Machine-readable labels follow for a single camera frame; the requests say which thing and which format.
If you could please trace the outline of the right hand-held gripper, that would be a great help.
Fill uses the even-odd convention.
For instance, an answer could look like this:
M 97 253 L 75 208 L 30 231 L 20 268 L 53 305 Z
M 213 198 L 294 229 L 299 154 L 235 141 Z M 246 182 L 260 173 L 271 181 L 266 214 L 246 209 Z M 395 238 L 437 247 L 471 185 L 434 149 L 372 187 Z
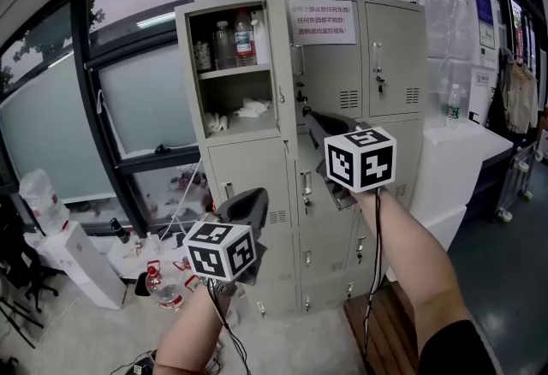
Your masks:
M 396 179 L 396 139 L 383 128 L 308 106 L 302 108 L 302 116 L 323 159 L 318 173 L 339 210 L 355 204 L 354 193 L 372 191 Z

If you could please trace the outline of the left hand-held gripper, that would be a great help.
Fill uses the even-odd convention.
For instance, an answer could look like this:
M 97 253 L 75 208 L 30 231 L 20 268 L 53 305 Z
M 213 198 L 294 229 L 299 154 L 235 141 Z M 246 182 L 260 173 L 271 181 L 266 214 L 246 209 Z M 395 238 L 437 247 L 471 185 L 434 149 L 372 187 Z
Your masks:
M 266 189 L 257 187 L 217 208 L 220 220 L 232 223 L 196 222 L 183 240 L 194 274 L 229 283 L 242 281 L 246 272 L 259 267 L 266 246 L 254 235 L 264 227 L 268 208 Z

